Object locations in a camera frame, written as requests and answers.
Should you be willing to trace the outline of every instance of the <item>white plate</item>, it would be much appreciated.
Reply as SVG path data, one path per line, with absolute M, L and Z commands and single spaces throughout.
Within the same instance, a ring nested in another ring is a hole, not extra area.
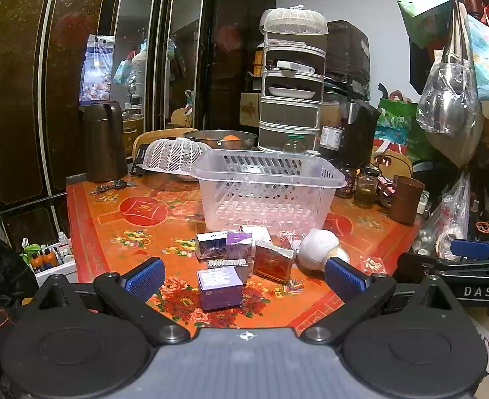
M 269 87 L 270 94 L 278 97 L 290 97 L 292 99 L 309 100 L 316 94 L 314 91 L 293 90 L 290 88 Z

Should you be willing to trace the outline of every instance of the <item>keys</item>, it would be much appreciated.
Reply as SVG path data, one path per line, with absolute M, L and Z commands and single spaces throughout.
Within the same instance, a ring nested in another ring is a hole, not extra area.
M 92 190 L 89 194 L 90 195 L 97 195 L 97 194 L 102 194 L 106 192 L 107 190 L 112 190 L 112 189 L 124 189 L 125 187 L 132 187 L 132 186 L 137 186 L 137 183 L 134 183 L 133 181 L 124 181 L 122 179 L 119 180 L 113 180 L 108 182 L 106 185 L 98 185 L 95 187 L 95 190 Z

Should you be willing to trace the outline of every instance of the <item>table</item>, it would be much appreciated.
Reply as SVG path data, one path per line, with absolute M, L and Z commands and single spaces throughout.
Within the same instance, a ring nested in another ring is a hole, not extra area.
M 198 183 L 170 174 L 125 179 L 137 186 L 100 195 L 89 195 L 96 186 L 90 182 L 67 187 L 79 282 L 91 282 L 107 271 L 124 274 L 147 258 L 159 256 L 165 264 L 165 284 L 148 304 L 192 334 L 201 326 L 290 326 L 299 333 L 342 304 L 319 274 L 304 274 L 294 266 L 292 286 L 252 276 L 240 308 L 205 313 L 199 304 L 196 271 L 206 264 L 199 263 L 193 253 L 196 234 L 208 231 Z M 377 205 L 360 209 L 350 199 L 335 197 L 324 229 L 338 236 L 352 265 L 380 258 L 392 273 L 418 224 L 404 226 Z

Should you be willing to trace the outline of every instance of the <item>jar lid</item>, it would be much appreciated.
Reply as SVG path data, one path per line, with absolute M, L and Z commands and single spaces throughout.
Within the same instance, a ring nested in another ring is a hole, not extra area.
M 379 177 L 380 173 L 378 170 L 374 168 L 370 168 L 369 166 L 365 166 L 362 170 L 361 173 L 366 174 L 367 176 L 370 177 Z

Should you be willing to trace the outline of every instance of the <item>green gift box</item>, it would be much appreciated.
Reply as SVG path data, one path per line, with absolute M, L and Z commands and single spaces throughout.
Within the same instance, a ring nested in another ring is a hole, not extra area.
M 449 0 L 399 0 L 405 29 L 419 48 L 447 38 L 447 24 L 451 18 Z

